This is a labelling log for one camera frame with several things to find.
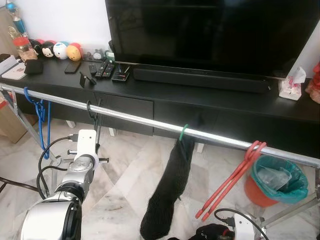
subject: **tv screen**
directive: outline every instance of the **tv screen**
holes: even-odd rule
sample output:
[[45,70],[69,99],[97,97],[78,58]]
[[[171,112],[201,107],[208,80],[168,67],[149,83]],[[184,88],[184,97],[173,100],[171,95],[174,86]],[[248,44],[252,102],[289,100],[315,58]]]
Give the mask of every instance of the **tv screen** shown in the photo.
[[319,0],[105,0],[119,62],[287,74],[320,19]]

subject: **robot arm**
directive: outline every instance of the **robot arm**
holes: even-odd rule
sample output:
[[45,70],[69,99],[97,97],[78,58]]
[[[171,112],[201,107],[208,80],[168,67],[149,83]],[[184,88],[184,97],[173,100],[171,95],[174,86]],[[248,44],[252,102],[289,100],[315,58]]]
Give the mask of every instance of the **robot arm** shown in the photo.
[[96,131],[80,130],[74,161],[55,192],[28,211],[21,240],[80,240],[81,205],[98,163]]

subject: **teal plastic bag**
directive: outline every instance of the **teal plastic bag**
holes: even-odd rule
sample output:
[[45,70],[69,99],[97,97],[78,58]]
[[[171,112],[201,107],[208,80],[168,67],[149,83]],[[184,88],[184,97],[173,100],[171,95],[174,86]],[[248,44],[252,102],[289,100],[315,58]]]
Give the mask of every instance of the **teal plastic bag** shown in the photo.
[[[258,171],[262,166],[275,170],[284,168],[291,173],[292,178],[284,188],[276,191],[264,184],[258,177]],[[261,156],[252,166],[251,177],[268,198],[278,202],[295,204],[308,195],[308,180],[306,176],[296,164],[287,160],[272,156]]]

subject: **soundbar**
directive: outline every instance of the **soundbar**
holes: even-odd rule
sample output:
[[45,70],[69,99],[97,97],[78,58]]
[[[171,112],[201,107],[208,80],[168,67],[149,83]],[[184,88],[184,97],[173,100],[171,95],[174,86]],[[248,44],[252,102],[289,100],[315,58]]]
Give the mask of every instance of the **soundbar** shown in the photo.
[[271,89],[265,76],[147,64],[135,65],[133,77],[141,81],[251,93],[266,93]]

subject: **mickey mouse plush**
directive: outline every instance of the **mickey mouse plush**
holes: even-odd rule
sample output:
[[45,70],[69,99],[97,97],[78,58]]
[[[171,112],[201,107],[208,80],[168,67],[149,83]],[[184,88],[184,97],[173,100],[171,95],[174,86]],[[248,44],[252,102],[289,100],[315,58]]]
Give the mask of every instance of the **mickey mouse plush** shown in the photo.
[[52,58],[54,56],[54,45],[55,41],[48,40],[42,44],[42,53],[47,58]]
[[36,54],[38,56],[42,56],[43,55],[43,52],[42,52],[42,44],[44,43],[45,41],[43,41],[42,39],[35,39],[35,40],[31,40],[30,43],[33,47],[33,49],[35,50]]

